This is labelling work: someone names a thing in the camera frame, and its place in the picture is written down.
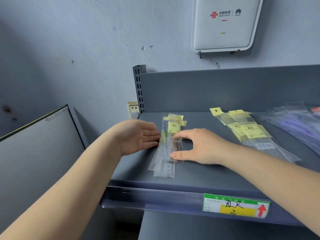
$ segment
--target finger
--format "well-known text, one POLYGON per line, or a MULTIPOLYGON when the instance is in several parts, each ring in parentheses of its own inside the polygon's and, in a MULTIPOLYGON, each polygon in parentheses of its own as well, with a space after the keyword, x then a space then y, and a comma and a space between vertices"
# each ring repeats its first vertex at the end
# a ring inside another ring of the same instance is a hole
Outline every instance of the finger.
POLYGON ((161 134, 160 131, 157 131, 157 130, 147 130, 147 129, 143 130, 144 136, 157 136, 160 134, 161 134))
POLYGON ((171 153, 170 157, 176 160, 182 161, 194 161, 195 160, 195 151, 192 149, 190 151, 178 151, 171 153))
POLYGON ((175 139, 178 139, 178 138, 182 137, 182 138, 186 138, 186 139, 192 140, 193 133, 194 133, 194 131, 192 129, 182 130, 182 131, 178 132, 177 134, 175 134, 172 137, 172 139, 175 140, 175 139))
POLYGON ((140 126, 142 130, 155 131, 157 129, 154 123, 146 122, 142 120, 137 120, 137 125, 140 126))
POLYGON ((143 142, 149 142, 149 141, 158 141, 160 140, 160 136, 144 136, 143 142))
POLYGON ((151 147, 156 147, 158 145, 158 142, 152 141, 152 142, 143 142, 142 143, 142 150, 149 149, 151 147))

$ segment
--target red arrow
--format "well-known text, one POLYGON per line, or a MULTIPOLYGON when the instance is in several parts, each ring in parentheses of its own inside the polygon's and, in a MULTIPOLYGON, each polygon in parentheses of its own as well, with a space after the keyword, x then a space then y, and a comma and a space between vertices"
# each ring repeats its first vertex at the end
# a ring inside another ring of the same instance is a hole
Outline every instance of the red arrow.
POLYGON ((258 217, 262 217, 263 212, 266 212, 266 211, 267 211, 267 209, 266 209, 266 207, 264 206, 264 204, 261 205, 257 210, 259 211, 258 217))

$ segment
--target electrical outlet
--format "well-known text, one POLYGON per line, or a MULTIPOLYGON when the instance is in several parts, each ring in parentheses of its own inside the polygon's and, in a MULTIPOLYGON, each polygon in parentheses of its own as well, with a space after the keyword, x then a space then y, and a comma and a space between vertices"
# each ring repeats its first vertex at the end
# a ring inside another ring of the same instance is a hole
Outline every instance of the electrical outlet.
POLYGON ((127 108, 128 108, 129 118, 138 119, 138 117, 140 116, 138 102, 127 102, 127 108))

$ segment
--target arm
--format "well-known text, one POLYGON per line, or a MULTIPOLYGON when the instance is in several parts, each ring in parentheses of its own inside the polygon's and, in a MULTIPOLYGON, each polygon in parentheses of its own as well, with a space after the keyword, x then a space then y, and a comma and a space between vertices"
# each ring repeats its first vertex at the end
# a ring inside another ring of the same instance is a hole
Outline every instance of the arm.
POLYGON ((320 236, 320 173, 230 143, 206 129, 184 130, 174 139, 178 137, 191 139, 193 149, 174 152, 172 158, 228 167, 320 236))
POLYGON ((123 121, 100 136, 70 170, 1 235, 2 239, 78 239, 124 155, 158 145, 153 123, 123 121))

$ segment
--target person's right arm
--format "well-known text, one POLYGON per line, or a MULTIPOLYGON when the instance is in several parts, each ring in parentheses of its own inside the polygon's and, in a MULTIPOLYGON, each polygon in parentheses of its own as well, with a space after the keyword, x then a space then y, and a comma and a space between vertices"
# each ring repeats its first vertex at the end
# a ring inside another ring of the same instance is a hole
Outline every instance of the person's right arm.
POLYGON ((171 154, 178 160, 220 164, 237 172, 320 236, 320 173, 233 144, 207 129, 183 130, 173 137, 193 141, 193 149, 171 154))

